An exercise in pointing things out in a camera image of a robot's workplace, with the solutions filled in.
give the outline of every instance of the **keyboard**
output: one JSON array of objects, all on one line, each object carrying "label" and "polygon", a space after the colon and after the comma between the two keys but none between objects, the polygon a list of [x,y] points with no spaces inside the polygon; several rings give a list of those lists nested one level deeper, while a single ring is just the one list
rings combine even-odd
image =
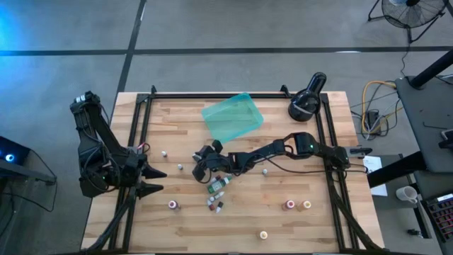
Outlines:
[{"label": "keyboard", "polygon": [[426,200],[425,209],[443,242],[453,240],[453,193]]}]

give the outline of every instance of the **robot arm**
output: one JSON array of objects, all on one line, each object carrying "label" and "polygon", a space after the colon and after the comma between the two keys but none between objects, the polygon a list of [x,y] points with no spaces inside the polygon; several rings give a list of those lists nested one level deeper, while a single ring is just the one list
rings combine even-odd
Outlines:
[{"label": "robot arm", "polygon": [[[288,152],[285,142],[294,139],[295,150]],[[347,169],[350,167],[348,153],[344,147],[328,147],[319,144],[312,135],[307,132],[289,134],[283,139],[274,140],[253,152],[230,152],[228,156],[220,154],[223,147],[215,140],[211,146],[204,146],[193,155],[197,166],[193,170],[193,176],[198,181],[205,177],[205,170],[223,171],[229,174],[240,175],[252,169],[256,163],[264,158],[285,155],[291,159],[307,159],[311,156],[322,157],[331,161],[335,168]]]},{"label": "robot arm", "polygon": [[164,188],[140,182],[140,176],[153,179],[166,177],[166,174],[150,167],[145,154],[120,145],[101,115],[102,105],[97,95],[88,91],[75,98],[70,108],[80,137],[79,181],[84,196],[93,198],[111,191],[109,186],[136,186],[141,198]]}]

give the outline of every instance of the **black cylindrical object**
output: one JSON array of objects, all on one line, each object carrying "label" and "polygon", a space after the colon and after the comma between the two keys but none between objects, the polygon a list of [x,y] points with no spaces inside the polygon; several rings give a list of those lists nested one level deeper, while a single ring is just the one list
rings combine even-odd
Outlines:
[{"label": "black cylindrical object", "polygon": [[453,64],[453,50],[441,56],[436,62],[432,63],[425,71],[421,72],[410,81],[410,85],[415,89],[423,89],[423,85],[434,78],[440,72]]},{"label": "black cylindrical object", "polygon": [[321,92],[327,77],[322,72],[313,75],[306,89],[297,92],[288,106],[288,113],[291,118],[297,121],[308,121],[313,114],[319,112],[321,102],[319,93]]}]

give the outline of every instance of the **yellow cable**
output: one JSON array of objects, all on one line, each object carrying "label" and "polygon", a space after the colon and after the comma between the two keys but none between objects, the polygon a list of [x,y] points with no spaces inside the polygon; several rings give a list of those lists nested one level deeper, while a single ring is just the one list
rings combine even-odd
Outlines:
[{"label": "yellow cable", "polygon": [[382,124],[378,125],[377,127],[375,127],[375,129],[373,129],[371,131],[367,131],[367,129],[365,128],[365,95],[367,94],[368,86],[371,85],[371,84],[383,84],[383,85],[390,86],[391,88],[394,88],[394,89],[396,88],[395,84],[391,84],[391,83],[388,83],[388,82],[385,82],[385,81],[370,81],[363,88],[363,93],[362,93],[362,130],[363,130],[363,132],[366,132],[367,134],[373,133],[375,130],[377,130],[382,125]]}]

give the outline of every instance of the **white bottle cap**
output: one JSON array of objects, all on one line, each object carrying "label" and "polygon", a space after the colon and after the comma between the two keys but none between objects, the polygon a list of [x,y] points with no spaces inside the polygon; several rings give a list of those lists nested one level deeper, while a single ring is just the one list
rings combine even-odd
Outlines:
[{"label": "white bottle cap", "polygon": [[287,207],[288,209],[294,208],[294,201],[293,201],[293,200],[288,200],[288,201],[286,201],[286,207]]},{"label": "white bottle cap", "polygon": [[304,202],[304,207],[305,207],[306,209],[309,209],[309,208],[311,207],[310,201],[305,201],[305,202]]},{"label": "white bottle cap", "polygon": [[176,209],[177,206],[178,206],[178,203],[174,200],[168,202],[168,208],[170,208],[170,209]]},{"label": "white bottle cap", "polygon": [[260,232],[260,238],[262,240],[266,240],[268,238],[268,233],[266,231],[261,231]]}]

